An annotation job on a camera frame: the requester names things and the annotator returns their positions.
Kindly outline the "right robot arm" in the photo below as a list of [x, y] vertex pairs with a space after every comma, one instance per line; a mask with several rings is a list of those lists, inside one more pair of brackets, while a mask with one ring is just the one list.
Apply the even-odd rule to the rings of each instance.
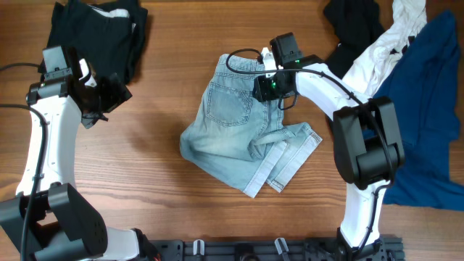
[[378, 222], [384, 194], [405, 161], [393, 102], [349, 87], [318, 56], [305, 56], [293, 33], [272, 39], [258, 60], [265, 69], [254, 82], [255, 99], [282, 102], [304, 97], [316, 104], [329, 119], [334, 162], [347, 184], [336, 238], [309, 243], [309, 254], [323, 250], [335, 260], [392, 258]]

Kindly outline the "light blue denim shorts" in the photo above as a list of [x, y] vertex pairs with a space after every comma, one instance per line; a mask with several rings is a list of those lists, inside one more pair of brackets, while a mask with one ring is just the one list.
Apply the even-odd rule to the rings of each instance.
[[221, 55], [196, 119], [180, 137], [185, 160], [251, 198], [264, 184], [282, 191], [322, 141], [308, 123], [284, 125], [276, 101], [253, 97], [263, 68]]

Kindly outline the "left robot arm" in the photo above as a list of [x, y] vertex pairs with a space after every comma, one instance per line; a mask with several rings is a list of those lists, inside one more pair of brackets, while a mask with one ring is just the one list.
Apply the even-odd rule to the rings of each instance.
[[43, 51], [41, 80], [24, 109], [32, 128], [28, 159], [14, 198], [1, 203], [1, 227], [22, 260], [138, 260], [143, 236], [108, 227], [75, 187], [75, 141], [131, 98], [117, 75], [94, 77], [73, 47]]

